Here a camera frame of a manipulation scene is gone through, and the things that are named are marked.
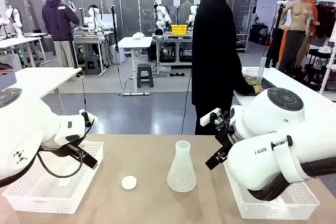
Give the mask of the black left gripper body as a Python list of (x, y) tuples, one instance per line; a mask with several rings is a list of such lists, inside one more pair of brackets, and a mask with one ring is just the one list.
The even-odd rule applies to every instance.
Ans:
[(60, 148), (60, 157), (70, 156), (74, 159), (81, 159), (86, 155), (86, 151), (79, 146), (67, 144)]

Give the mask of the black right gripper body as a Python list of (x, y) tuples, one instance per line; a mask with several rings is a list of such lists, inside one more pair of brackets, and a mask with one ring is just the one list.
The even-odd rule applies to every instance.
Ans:
[(234, 125), (230, 121), (234, 115), (234, 110), (221, 112), (220, 109), (215, 110), (216, 119), (215, 119), (215, 129), (217, 133), (215, 138), (221, 144), (222, 147), (224, 146), (232, 146), (235, 143), (234, 140)]

